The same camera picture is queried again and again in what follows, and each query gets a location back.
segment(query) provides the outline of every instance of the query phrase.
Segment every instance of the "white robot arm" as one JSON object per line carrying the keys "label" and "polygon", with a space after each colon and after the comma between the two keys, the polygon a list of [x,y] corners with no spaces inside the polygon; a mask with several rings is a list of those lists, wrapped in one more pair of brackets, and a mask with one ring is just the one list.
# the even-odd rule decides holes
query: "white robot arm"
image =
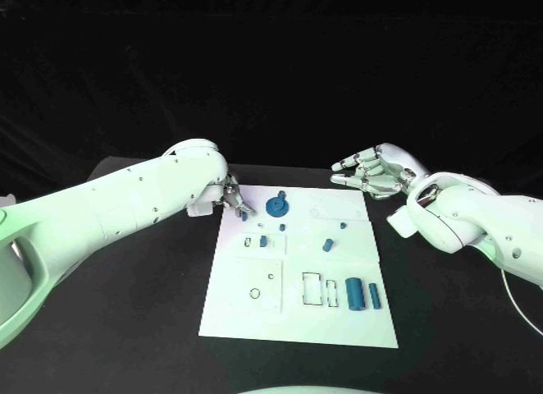
{"label": "white robot arm", "polygon": [[52,195],[0,204],[0,348],[96,250],[184,209],[211,214],[214,204],[255,213],[207,140],[181,142],[160,158]]}
{"label": "white robot arm", "polygon": [[407,194],[407,204],[387,218],[403,237],[419,232],[448,253],[473,246],[501,269],[543,286],[543,200],[499,195],[469,176],[430,175],[393,144],[350,156],[332,170],[353,165],[355,175],[334,174],[332,183],[357,187],[376,199]]}

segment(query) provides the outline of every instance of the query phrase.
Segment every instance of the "black table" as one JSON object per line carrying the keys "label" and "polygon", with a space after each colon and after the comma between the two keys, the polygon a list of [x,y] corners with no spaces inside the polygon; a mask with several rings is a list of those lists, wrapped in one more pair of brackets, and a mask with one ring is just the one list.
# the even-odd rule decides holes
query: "black table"
{"label": "black table", "polygon": [[[137,162],[105,159],[92,178]],[[230,170],[249,185],[338,187],[327,170]],[[222,211],[180,212],[99,250],[53,290],[0,351],[0,392],[237,393],[298,384],[543,392],[543,338],[511,306],[499,270],[472,248],[448,255],[419,234],[400,238],[386,216],[404,195],[366,200],[399,349],[199,337]],[[540,318],[537,287],[509,282]]]}

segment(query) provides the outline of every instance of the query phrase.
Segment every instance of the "small blue part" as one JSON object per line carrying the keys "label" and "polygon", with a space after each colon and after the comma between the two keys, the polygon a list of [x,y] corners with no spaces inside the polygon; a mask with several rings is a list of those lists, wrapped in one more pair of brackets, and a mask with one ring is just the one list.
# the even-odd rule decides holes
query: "small blue part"
{"label": "small blue part", "polygon": [[371,301],[374,302],[374,309],[380,309],[380,294],[377,293],[377,285],[368,284],[368,292],[371,293]]}
{"label": "small blue part", "polygon": [[363,299],[363,287],[361,279],[350,277],[345,280],[345,291],[347,291],[347,305],[350,310],[364,310],[366,300]]}
{"label": "small blue part", "polygon": [[288,202],[285,200],[285,197],[286,197],[285,191],[281,190],[278,197],[273,197],[268,201],[268,205],[266,205],[265,209],[268,210],[268,214],[273,218],[279,218],[279,217],[285,216],[288,213]]}
{"label": "small blue part", "polygon": [[328,239],[327,239],[327,243],[324,244],[324,246],[321,247],[321,249],[322,249],[325,252],[328,252],[328,251],[332,249],[332,244],[334,244],[334,241],[328,238]]}

